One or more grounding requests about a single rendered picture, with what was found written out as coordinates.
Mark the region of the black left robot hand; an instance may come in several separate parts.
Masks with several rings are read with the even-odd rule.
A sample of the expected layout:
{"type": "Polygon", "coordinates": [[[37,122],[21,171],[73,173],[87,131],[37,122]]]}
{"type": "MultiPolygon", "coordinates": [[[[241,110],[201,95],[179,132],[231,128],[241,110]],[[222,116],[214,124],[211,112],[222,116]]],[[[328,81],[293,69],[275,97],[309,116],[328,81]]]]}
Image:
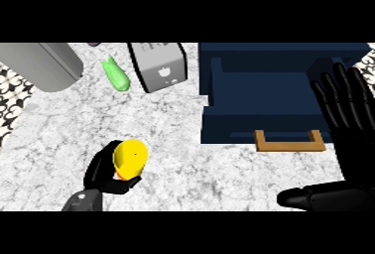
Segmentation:
{"type": "Polygon", "coordinates": [[[142,177],[135,177],[129,181],[114,178],[113,152],[118,144],[118,140],[111,141],[93,156],[84,176],[84,187],[87,190],[98,189],[105,193],[126,194],[142,180],[142,177]]]}

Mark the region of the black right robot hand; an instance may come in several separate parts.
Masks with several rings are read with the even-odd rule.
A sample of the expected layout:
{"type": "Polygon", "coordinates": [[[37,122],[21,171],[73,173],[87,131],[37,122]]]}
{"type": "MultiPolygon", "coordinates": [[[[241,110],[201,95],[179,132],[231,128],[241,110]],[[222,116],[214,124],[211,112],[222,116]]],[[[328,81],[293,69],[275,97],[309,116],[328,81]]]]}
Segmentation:
{"type": "Polygon", "coordinates": [[[356,67],[333,66],[310,87],[344,180],[284,190],[278,204],[306,211],[375,211],[375,97],[356,67]]]}

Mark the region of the yellow cup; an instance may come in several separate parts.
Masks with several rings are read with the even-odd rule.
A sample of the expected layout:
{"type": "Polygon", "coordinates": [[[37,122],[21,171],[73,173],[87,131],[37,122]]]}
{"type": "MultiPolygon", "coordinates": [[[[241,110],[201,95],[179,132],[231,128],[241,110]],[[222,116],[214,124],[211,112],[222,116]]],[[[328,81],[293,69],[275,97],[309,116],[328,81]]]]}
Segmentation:
{"type": "Polygon", "coordinates": [[[124,140],[113,152],[113,163],[117,176],[129,181],[139,177],[148,160],[148,149],[138,139],[124,140]]]}

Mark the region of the dark blue open drawer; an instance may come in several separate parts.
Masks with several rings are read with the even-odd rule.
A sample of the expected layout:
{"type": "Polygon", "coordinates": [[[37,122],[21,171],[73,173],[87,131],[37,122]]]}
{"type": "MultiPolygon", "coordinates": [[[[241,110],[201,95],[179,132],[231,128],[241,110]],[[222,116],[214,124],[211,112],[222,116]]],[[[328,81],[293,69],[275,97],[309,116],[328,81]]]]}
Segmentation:
{"type": "Polygon", "coordinates": [[[369,52],[365,43],[201,43],[201,142],[253,144],[257,130],[271,142],[302,142],[312,129],[330,142],[310,83],[334,64],[352,67],[369,52]]]}

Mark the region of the green vegetable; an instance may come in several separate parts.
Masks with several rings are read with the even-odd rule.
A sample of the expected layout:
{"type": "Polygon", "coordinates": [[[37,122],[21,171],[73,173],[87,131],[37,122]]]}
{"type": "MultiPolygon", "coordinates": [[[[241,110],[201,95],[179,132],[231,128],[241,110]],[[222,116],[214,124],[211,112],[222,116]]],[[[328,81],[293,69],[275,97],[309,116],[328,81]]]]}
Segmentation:
{"type": "Polygon", "coordinates": [[[114,89],[117,91],[127,91],[130,88],[130,79],[117,64],[114,57],[110,57],[108,61],[102,62],[102,68],[114,89]]]}

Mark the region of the grey toaster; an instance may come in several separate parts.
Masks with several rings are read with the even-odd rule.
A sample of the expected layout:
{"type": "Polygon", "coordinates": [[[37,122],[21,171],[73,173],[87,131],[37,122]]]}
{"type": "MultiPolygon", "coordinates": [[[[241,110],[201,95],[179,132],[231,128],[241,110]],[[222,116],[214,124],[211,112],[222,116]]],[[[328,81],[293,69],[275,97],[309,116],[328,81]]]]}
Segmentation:
{"type": "Polygon", "coordinates": [[[180,43],[129,43],[127,48],[147,93],[188,79],[188,57],[180,43]]]}

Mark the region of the grey rounded appliance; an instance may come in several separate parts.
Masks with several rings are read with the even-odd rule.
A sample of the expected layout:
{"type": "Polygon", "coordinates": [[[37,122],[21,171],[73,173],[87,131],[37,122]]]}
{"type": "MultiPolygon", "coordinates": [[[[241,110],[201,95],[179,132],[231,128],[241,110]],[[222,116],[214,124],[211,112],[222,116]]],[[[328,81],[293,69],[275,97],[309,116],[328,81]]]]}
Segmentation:
{"type": "Polygon", "coordinates": [[[82,79],[84,63],[67,43],[0,43],[0,62],[45,92],[59,92],[82,79]]]}

